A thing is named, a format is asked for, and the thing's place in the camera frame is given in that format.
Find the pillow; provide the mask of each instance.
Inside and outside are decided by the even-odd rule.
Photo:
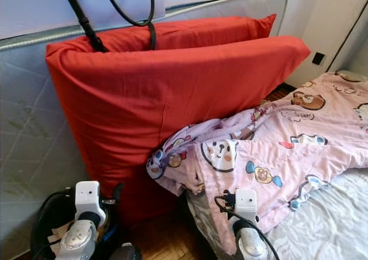
[[[118,206],[126,224],[175,204],[146,172],[155,148],[185,125],[256,106],[309,55],[295,37],[242,41],[257,34],[228,24],[241,29],[248,18],[202,21],[213,23],[170,22],[177,40],[169,23],[156,24],[157,51],[140,51],[149,48],[150,36],[130,35],[143,33],[136,28],[101,33],[107,53],[93,52],[85,37],[47,46],[54,85],[91,178],[106,196],[126,184]]]

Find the red pillowcase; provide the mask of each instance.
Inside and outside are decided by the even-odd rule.
[[[91,178],[106,196],[126,184],[119,205],[125,223],[174,205],[175,197],[145,170],[154,149],[185,125],[259,104],[309,55],[294,37],[257,39],[269,34],[273,20],[155,24],[157,51],[141,51],[150,47],[148,29],[141,28],[99,34],[108,53],[93,53],[85,37],[47,46],[57,94]]]

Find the wooden floor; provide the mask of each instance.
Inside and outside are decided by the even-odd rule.
[[[265,99],[274,101],[293,91],[280,85]],[[216,259],[206,239],[197,229],[184,198],[172,213],[145,221],[133,228],[129,241],[141,250],[144,260],[212,260]],[[30,260],[23,255],[18,260]]]

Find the red pillow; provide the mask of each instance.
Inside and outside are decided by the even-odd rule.
[[[91,178],[104,195],[126,184],[119,205],[126,223],[174,205],[173,195],[145,170],[155,148],[185,125],[259,104],[309,55],[294,37],[242,41],[257,37],[253,30],[265,33],[255,20],[201,21],[156,24],[158,47],[166,50],[125,52],[149,48],[148,30],[140,28],[99,34],[108,53],[93,53],[84,37],[47,46],[57,94]],[[249,21],[258,26],[233,29]]]

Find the pink blanket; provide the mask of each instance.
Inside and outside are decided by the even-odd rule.
[[[225,119],[190,125],[147,162],[159,184],[180,195],[206,192],[218,235],[236,250],[213,197],[254,189],[267,232],[349,168],[368,167],[368,81],[326,73],[283,99]]]

